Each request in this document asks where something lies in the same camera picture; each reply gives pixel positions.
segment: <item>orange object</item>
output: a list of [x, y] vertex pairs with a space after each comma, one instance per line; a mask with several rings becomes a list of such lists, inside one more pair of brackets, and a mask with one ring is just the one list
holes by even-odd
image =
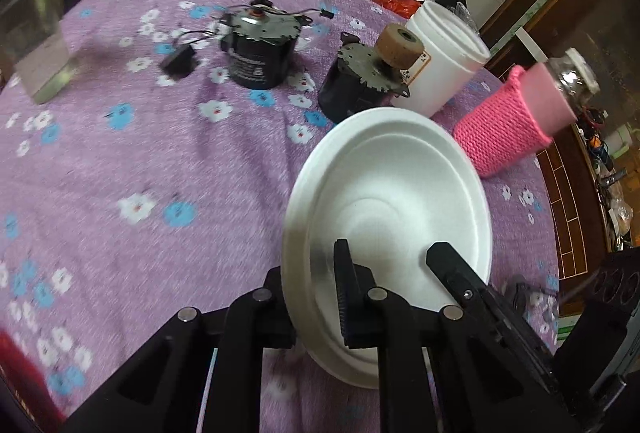
[[420, 8], [421, 3], [416, 0], [372, 0], [381, 7], [395, 12], [404, 19], [409, 19]]

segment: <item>brown roller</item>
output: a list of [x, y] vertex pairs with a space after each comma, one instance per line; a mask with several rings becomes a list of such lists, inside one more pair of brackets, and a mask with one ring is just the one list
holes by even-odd
[[374, 47], [386, 64], [399, 70], [411, 68], [424, 51], [418, 37], [398, 23], [389, 23]]

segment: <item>purple tablecloth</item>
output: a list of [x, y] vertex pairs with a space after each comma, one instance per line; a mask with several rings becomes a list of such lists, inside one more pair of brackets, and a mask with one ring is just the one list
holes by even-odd
[[[63, 21], [79, 76], [44, 107], [17, 77], [0, 95], [0, 327], [65, 413], [178, 309], [227, 306], [279, 264], [290, 190], [332, 126], [316, 94], [338, 35], [372, 44], [398, 20], [368, 0], [331, 0], [328, 37], [296, 55], [296, 73], [269, 92], [229, 80], [216, 41], [199, 44], [205, 59], [190, 77], [161, 75], [172, 32], [206, 28], [222, 7], [247, 1], [83, 0]], [[499, 84], [482, 70], [434, 119], [451, 130]], [[556, 285], [534, 156], [484, 189], [492, 283], [522, 273]], [[542, 308], [529, 321], [552, 345]], [[333, 379], [303, 351], [269, 352], [261, 420], [264, 432], [377, 431], [378, 395]]]

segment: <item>white jar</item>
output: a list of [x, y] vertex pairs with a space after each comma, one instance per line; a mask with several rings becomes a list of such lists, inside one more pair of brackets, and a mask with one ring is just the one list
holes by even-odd
[[484, 66], [489, 49], [453, 12], [433, 1], [425, 1], [406, 27], [423, 42], [424, 52], [402, 72], [411, 96], [392, 103], [430, 117]]

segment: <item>black plug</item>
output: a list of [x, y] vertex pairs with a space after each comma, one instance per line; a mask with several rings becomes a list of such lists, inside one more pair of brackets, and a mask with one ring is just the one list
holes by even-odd
[[184, 43], [161, 61], [160, 69], [169, 77], [182, 79], [191, 74], [198, 66], [194, 59], [195, 55], [196, 51], [193, 47]]

